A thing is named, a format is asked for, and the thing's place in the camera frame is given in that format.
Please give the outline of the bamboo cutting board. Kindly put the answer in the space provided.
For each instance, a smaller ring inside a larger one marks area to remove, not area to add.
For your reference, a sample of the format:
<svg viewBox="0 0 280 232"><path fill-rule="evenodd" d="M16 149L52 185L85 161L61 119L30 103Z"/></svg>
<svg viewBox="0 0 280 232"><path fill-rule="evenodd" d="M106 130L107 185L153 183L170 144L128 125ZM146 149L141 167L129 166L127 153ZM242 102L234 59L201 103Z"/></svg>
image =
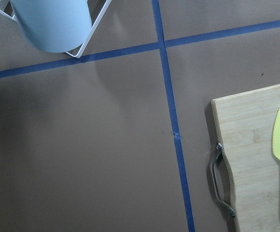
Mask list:
<svg viewBox="0 0 280 232"><path fill-rule="evenodd" d="M280 232L280 162L272 151L280 84L213 99L211 106L236 230Z"/></svg>

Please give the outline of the light blue cup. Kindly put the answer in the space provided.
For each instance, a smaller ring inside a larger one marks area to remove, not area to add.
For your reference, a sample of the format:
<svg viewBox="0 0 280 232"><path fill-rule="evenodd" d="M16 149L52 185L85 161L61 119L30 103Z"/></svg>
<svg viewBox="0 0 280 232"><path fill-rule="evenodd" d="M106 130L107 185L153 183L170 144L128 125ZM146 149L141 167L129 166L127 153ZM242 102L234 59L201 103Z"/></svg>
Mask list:
<svg viewBox="0 0 280 232"><path fill-rule="evenodd" d="M92 28L86 0L10 1L22 36L35 48L63 53L84 43Z"/></svg>

